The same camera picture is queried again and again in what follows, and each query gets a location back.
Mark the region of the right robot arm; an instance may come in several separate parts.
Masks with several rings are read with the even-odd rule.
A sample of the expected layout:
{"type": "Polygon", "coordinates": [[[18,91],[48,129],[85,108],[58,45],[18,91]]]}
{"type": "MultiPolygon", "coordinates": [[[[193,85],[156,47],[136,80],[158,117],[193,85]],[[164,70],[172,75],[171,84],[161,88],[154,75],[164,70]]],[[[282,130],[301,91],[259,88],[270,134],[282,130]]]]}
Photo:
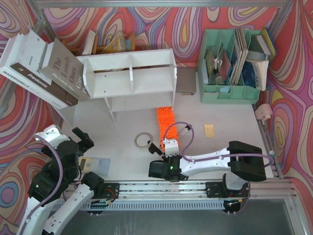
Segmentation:
{"type": "Polygon", "coordinates": [[[148,176],[172,183],[186,181],[194,175],[223,171],[222,189],[239,191],[248,182],[267,179],[265,155],[256,146],[231,141],[221,150],[201,155],[183,155],[174,139],[163,141],[165,157],[150,162],[148,176]]]}

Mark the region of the orange microfiber duster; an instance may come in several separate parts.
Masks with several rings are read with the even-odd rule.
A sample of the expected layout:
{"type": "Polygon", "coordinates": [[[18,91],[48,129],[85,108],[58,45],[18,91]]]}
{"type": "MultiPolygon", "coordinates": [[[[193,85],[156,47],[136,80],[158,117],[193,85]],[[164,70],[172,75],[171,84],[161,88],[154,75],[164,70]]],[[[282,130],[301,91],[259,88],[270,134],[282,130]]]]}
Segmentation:
{"type": "MultiPolygon", "coordinates": [[[[175,123],[175,115],[172,107],[157,108],[156,114],[160,132],[160,148],[162,151],[164,151],[163,136],[168,127],[175,123]]],[[[167,132],[166,139],[176,139],[179,141],[179,135],[176,126],[171,127],[171,129],[167,132]]]]}

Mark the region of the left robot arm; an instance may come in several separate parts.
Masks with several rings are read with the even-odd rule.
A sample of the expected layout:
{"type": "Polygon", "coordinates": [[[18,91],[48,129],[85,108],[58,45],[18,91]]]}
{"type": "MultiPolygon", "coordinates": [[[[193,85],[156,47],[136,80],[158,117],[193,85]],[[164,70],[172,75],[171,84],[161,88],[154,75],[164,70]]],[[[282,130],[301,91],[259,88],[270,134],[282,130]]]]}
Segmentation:
{"type": "Polygon", "coordinates": [[[94,147],[87,133],[78,127],[72,132],[80,139],[79,142],[62,134],[58,125],[51,125],[34,135],[35,140],[44,143],[42,152],[51,160],[31,181],[18,234],[59,235],[84,203],[101,194],[104,179],[89,172],[83,176],[71,197],[50,216],[63,192],[78,177],[79,157],[94,147]]]}

